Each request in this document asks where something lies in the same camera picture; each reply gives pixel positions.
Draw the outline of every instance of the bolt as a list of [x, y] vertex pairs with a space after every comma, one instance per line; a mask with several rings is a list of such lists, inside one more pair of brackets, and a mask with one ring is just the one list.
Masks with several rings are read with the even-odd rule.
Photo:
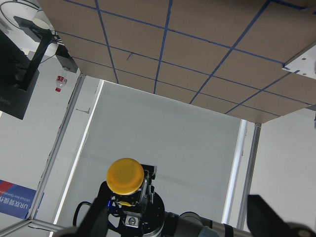
[[131, 217], [129, 220], [128, 220], [128, 223], [131, 225], [131, 226], [134, 226], [136, 224], [136, 220], [134, 217]]
[[300, 237], [310, 237], [311, 236], [311, 234], [306, 230], [299, 230], [298, 235]]

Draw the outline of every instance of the black monitor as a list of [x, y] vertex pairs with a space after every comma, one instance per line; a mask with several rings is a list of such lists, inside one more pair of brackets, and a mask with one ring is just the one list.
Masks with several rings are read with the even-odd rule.
[[0, 111], [23, 119], [39, 71], [32, 75], [26, 90], [22, 90], [30, 60], [2, 31], [0, 31]]

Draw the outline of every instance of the yellow ball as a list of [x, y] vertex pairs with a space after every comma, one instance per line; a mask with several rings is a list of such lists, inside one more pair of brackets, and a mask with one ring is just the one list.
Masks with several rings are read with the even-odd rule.
[[144, 169], [140, 163], [131, 158], [115, 161], [107, 173], [107, 183], [113, 193], [130, 195], [136, 192], [144, 181]]

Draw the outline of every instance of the blue banner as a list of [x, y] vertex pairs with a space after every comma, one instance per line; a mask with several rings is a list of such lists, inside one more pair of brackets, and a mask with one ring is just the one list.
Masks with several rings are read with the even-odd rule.
[[36, 190], [0, 180], [0, 212], [25, 219]]

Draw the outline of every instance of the red stripe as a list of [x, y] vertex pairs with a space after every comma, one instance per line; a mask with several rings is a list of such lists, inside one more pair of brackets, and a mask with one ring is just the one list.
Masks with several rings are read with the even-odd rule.
[[6, 181], [2, 181], [2, 183], [0, 183], [0, 196], [5, 193], [8, 189], [10, 189], [14, 184], [6, 182]]

